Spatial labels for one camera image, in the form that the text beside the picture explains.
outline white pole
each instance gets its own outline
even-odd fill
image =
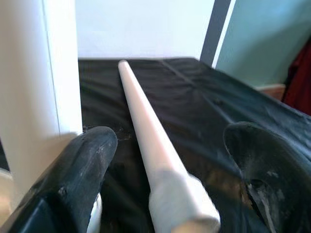
[[[150,184],[156,232],[216,232],[219,213],[201,182],[187,173],[126,61],[119,72]]]
[[[0,1],[0,138],[13,207],[81,132],[74,0]]]

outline wooden baseboard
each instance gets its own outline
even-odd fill
[[[286,86],[284,84],[272,84],[256,87],[255,89],[281,101],[283,99],[285,88]]]

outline red fabric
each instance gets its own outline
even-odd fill
[[[311,115],[311,39],[292,63],[289,78],[290,85],[283,101]]]

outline black object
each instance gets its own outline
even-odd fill
[[[247,122],[228,126],[225,142],[271,232],[310,232],[308,159],[279,135]]]
[[[2,147],[1,142],[0,142],[0,168],[3,168],[5,170],[9,171],[9,165],[8,165],[8,162],[6,161],[5,156],[4,156],[4,151],[3,151],[3,147]]]
[[[128,61],[186,169],[207,188],[221,232],[269,232],[227,152],[224,130],[239,121],[256,123],[311,161],[311,118],[192,58]],[[80,60],[79,74],[85,128],[107,125],[119,141],[101,190],[102,232],[153,232],[149,184],[118,60]]]
[[[96,127],[73,139],[25,195],[1,228],[8,233],[85,233],[115,133]]]

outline black cloth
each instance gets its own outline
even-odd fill
[[[225,129],[246,121],[274,132],[294,151],[291,156],[298,162],[293,169],[311,174],[311,118],[192,58],[129,60],[129,64],[186,169],[201,180],[218,209],[221,232],[269,232],[248,188],[245,169],[235,162],[238,156],[227,151]],[[153,232],[150,188],[118,60],[80,60],[79,74],[84,129],[108,126],[118,137],[101,190],[102,232]],[[237,141],[237,146],[251,146],[229,132],[227,138]],[[226,143],[232,148],[232,142]],[[258,154],[260,150],[243,151]]]

